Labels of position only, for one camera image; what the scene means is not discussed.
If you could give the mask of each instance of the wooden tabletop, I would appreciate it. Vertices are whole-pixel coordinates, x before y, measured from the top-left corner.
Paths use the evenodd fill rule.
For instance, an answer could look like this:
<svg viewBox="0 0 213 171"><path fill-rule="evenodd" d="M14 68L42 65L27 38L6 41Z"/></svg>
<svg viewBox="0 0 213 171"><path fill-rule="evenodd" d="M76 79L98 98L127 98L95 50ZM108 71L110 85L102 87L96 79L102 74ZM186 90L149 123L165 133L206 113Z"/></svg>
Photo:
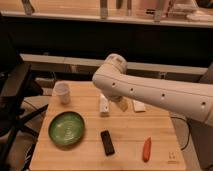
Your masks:
<svg viewBox="0 0 213 171"><path fill-rule="evenodd" d="M100 117L100 92L91 82L67 82L71 102L60 104L53 93L30 165L31 171L69 170L185 170L185 162L177 142L169 113L146 105L147 111L135 113L132 101L122 112L110 102L109 117ZM58 148L48 136L51 120L61 112L75 111L85 121L83 139L71 148ZM109 130L115 154L105 156L100 132ZM152 138L150 161L142 160L144 141Z"/></svg>

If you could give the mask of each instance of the black remote control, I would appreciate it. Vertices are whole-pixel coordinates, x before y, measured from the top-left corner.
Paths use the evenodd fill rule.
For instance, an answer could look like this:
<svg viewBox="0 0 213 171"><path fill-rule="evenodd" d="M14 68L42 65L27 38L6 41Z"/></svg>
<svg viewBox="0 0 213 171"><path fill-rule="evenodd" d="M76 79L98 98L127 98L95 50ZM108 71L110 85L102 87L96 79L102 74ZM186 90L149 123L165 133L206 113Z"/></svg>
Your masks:
<svg viewBox="0 0 213 171"><path fill-rule="evenodd" d="M111 141L111 137L109 134L109 131L105 130L101 132L101 139L104 145L104 150L105 150L105 154L108 155L112 155L115 153L112 141Z"/></svg>

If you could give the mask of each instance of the paper cup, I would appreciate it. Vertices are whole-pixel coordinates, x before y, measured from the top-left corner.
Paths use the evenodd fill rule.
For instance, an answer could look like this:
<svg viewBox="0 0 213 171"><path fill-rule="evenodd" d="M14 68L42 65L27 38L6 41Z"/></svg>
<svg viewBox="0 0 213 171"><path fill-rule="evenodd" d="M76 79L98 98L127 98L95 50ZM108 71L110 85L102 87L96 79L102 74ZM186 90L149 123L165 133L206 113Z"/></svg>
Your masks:
<svg viewBox="0 0 213 171"><path fill-rule="evenodd" d="M55 84L54 90L62 104L67 104L70 102L70 88L67 83L57 82Z"/></svg>

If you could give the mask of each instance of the orange carrot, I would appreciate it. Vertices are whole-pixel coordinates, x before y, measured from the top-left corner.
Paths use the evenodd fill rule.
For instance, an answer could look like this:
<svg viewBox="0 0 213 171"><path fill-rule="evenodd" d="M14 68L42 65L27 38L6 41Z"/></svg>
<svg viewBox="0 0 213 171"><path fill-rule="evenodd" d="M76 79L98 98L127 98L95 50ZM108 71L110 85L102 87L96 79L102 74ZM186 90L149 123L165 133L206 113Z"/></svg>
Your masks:
<svg viewBox="0 0 213 171"><path fill-rule="evenodd" d="M151 155L151 146L152 146L152 141L151 137L149 137L145 142L143 146L143 161L148 162L150 155Z"/></svg>

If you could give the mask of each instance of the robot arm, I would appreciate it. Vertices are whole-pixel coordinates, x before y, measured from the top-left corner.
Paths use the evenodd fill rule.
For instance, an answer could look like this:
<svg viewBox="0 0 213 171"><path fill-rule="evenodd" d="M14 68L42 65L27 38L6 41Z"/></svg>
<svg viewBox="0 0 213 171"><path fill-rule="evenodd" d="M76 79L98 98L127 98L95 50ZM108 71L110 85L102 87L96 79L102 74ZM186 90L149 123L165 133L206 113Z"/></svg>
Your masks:
<svg viewBox="0 0 213 171"><path fill-rule="evenodd" d="M111 54L93 75L109 100L126 96L213 126L213 85L128 76L126 66L123 57Z"/></svg>

